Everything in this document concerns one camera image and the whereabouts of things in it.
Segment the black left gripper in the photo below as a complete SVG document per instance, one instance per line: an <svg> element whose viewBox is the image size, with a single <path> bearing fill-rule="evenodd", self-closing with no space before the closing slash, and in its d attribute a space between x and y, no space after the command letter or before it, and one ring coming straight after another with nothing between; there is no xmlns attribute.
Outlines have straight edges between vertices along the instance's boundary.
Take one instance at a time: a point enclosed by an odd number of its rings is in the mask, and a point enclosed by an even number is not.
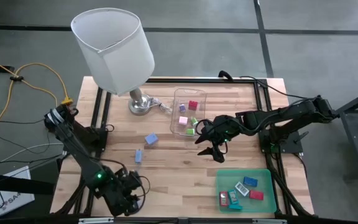
<svg viewBox="0 0 358 224"><path fill-rule="evenodd" d="M132 194L132 191L141 187L142 182L137 171L131 170L124 175L124 170L120 169L116 173L109 170L107 191L104 193L104 199L111 215L133 215L140 209L138 201L139 196Z"/></svg>

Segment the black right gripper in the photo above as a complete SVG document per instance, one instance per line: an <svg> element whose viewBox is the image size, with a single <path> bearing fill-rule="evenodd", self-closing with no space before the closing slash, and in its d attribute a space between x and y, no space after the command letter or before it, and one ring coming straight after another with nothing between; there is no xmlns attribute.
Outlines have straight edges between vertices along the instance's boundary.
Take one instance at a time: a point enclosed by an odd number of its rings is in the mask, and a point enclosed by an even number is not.
<svg viewBox="0 0 358 224"><path fill-rule="evenodd" d="M200 134L199 138L195 141L195 144L209 141L213 145L222 145L241 133L237 119L228 115L217 116L214 121L207 120L204 121L203 124L203 133ZM199 152L198 155L210 155L216 162L225 161L224 154L217 146L207 147Z"/></svg>

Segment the white digital clock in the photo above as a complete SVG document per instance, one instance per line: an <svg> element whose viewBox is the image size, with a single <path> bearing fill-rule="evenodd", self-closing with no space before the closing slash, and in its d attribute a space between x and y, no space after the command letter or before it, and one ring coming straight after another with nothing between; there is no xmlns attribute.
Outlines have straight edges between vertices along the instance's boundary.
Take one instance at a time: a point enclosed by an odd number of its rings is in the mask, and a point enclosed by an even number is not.
<svg viewBox="0 0 358 224"><path fill-rule="evenodd" d="M249 193L249 189L247 189L241 182L238 182L234 187L244 197Z"/></svg>

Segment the blue digital clock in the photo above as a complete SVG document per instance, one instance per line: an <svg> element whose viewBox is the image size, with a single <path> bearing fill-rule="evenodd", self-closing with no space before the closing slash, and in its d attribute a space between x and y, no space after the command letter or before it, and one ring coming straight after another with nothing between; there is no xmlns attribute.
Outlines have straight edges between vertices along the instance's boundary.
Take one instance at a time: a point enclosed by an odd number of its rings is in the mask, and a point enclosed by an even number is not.
<svg viewBox="0 0 358 224"><path fill-rule="evenodd" d="M256 187L258 185L258 180L248 177L248 176L245 176L243 179L243 184L251 186L251 187Z"/></svg>

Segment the clear plastic bin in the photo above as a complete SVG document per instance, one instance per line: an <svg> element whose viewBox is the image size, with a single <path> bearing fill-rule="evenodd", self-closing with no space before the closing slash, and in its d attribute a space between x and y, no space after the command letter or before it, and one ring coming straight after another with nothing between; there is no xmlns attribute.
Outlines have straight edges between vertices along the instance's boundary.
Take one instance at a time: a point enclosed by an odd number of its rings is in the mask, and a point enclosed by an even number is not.
<svg viewBox="0 0 358 224"><path fill-rule="evenodd" d="M198 107L196 111L192 111L188 109L189 101L197 101ZM203 90L195 90L195 89L186 89L179 88L175 90L173 96L173 104L172 104L172 119L170 123L170 130L173 134L177 134L180 136L186 137L194 137L196 136L196 126L191 125L191 117L195 117L198 122L202 119L205 119L205 106L206 104L206 92ZM185 105L186 111L181 113L179 110L180 105ZM188 117L187 125L178 124L178 119L180 116ZM194 128L195 135L189 136L186 135L186 130Z"/></svg>

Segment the green plastic tray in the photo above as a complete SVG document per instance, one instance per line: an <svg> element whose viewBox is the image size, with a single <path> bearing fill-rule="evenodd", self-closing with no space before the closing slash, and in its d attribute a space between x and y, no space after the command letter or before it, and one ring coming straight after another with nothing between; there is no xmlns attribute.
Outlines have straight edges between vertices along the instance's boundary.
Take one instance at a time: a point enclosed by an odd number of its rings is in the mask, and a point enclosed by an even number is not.
<svg viewBox="0 0 358 224"><path fill-rule="evenodd" d="M256 187L251 187L243 184L245 176L258 180ZM235 185L241 182L247 189L258 190L264 193L263 200L254 200L249 198L249 193L246 197L242 196L236 189ZM242 210L233 210L219 205L220 191L235 190L239 203L243 207ZM227 169L218 170L216 173L216 194L218 200L219 210L222 213L274 213L277 210L277 203L275 193L273 190L273 183L270 171L268 169Z"/></svg>

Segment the white printed box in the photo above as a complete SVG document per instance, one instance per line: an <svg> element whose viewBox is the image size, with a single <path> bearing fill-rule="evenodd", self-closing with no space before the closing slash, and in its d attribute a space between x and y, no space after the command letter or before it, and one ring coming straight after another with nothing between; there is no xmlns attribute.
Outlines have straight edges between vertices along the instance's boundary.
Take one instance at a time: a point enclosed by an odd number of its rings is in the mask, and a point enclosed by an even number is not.
<svg viewBox="0 0 358 224"><path fill-rule="evenodd" d="M19 179L31 179L29 166L11 171L4 176L12 176ZM0 217L23 207L35 200L34 194L25 194L20 192L0 191Z"/></svg>

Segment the black flat bar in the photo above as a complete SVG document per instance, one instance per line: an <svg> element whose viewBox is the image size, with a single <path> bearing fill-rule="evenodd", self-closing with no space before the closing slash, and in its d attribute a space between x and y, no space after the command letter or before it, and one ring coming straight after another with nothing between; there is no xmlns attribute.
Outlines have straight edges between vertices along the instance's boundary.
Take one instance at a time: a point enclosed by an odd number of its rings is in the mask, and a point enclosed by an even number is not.
<svg viewBox="0 0 358 224"><path fill-rule="evenodd" d="M31 172L31 179L0 175L0 191L25 194L53 195L57 183L57 174Z"/></svg>

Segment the table lamp with white shade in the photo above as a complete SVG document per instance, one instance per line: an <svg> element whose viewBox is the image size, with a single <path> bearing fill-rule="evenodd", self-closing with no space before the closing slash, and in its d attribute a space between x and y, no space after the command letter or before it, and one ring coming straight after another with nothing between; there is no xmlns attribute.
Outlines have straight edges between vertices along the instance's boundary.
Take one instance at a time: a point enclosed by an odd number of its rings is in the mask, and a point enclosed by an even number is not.
<svg viewBox="0 0 358 224"><path fill-rule="evenodd" d="M155 61L139 17L123 9L92 9L77 15L71 30L95 83L113 95L130 94L131 113L147 114L152 98L139 87L153 74Z"/></svg>

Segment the silver metal bracket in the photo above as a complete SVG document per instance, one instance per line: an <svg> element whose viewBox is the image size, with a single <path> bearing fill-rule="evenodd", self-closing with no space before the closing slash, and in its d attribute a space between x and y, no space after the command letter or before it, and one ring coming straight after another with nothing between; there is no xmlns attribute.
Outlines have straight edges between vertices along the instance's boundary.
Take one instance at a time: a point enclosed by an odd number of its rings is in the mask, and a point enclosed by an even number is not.
<svg viewBox="0 0 358 224"><path fill-rule="evenodd" d="M252 224L288 224L286 220L273 219L273 218L255 218Z"/></svg>
<svg viewBox="0 0 358 224"><path fill-rule="evenodd" d="M114 218L113 217L81 218L78 220L78 224L114 224Z"/></svg>

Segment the black aluminium table frame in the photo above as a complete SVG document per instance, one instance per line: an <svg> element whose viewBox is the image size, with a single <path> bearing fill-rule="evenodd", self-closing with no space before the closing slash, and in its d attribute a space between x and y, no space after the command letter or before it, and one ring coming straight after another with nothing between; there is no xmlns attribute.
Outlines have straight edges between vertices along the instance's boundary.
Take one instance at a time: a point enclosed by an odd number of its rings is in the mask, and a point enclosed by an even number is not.
<svg viewBox="0 0 358 224"><path fill-rule="evenodd" d="M157 77L142 86L142 91L170 105L179 88L206 92L205 118L220 114L234 115L239 111L262 108L276 109L288 104L283 79L269 78L270 89L254 93L247 79L228 82L220 78ZM108 134L104 163L120 169L121 162L130 170L137 170L148 190L145 205L138 217L205 217L221 218L216 194L216 173L223 169L262 169L265 156L257 136L238 136L227 146L226 160L214 162L211 156L198 153L208 142L195 144L194 138L173 134L171 117L158 108L144 116L135 116L128 109L128 95L99 95L91 77L85 77L78 102L77 122L89 126L92 118L106 123L114 130ZM155 133L158 141L148 145L145 137ZM143 161L136 164L135 151L143 150Z"/></svg>

